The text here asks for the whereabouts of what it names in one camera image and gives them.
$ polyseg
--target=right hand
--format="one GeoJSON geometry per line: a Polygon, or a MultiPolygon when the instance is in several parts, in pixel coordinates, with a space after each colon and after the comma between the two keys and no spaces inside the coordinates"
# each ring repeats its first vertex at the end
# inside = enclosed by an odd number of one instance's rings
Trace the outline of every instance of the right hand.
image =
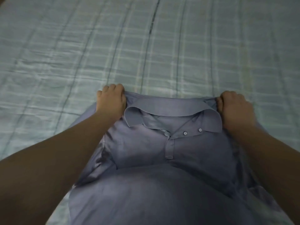
{"type": "Polygon", "coordinates": [[[243,95],[235,91],[225,91],[216,98],[216,101],[218,112],[222,116],[223,127],[229,132],[256,126],[253,106],[243,95]]]}
{"type": "Polygon", "coordinates": [[[125,108],[126,97],[122,84],[105,85],[102,91],[97,92],[96,113],[105,115],[113,123],[123,116],[125,108]]]}

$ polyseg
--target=purple-gray shirt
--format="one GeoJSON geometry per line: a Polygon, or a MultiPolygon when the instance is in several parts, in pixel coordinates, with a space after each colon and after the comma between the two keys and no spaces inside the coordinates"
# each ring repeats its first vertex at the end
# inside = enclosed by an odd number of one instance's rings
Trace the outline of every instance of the purple-gray shirt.
{"type": "Polygon", "coordinates": [[[71,191],[71,224],[263,223],[247,207],[249,190],[276,203],[222,129],[214,98],[126,98],[71,191]]]}

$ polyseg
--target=person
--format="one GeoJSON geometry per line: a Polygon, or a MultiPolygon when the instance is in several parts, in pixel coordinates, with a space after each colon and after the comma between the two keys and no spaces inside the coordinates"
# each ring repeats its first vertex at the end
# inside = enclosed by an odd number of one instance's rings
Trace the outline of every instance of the person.
{"type": "MultiPolygon", "coordinates": [[[[264,188],[300,224],[300,153],[256,126],[253,107],[243,95],[225,91],[216,101],[223,128],[244,148],[264,188]]],[[[46,223],[125,107],[124,87],[105,86],[97,92],[91,117],[3,159],[0,224],[46,223]]]]}

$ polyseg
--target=bed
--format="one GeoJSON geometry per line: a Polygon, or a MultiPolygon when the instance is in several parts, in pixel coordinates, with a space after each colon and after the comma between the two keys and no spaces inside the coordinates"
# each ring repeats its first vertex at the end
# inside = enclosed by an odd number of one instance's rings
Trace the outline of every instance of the bed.
{"type": "MultiPolygon", "coordinates": [[[[5,0],[0,159],[65,130],[106,84],[242,93],[300,150],[300,0],[5,0]]],[[[48,224],[68,224],[68,196],[48,224]]]]}

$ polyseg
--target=checkered fabric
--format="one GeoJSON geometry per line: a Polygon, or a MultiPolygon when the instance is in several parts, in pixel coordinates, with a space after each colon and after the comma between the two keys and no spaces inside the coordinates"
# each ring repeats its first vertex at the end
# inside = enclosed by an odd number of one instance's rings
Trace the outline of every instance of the checkered fabric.
{"type": "MultiPolygon", "coordinates": [[[[272,136],[300,150],[299,6],[300,0],[6,0],[0,159],[65,130],[110,83],[172,98],[235,90],[253,102],[272,136]]],[[[62,211],[48,223],[64,224],[62,211]]]]}

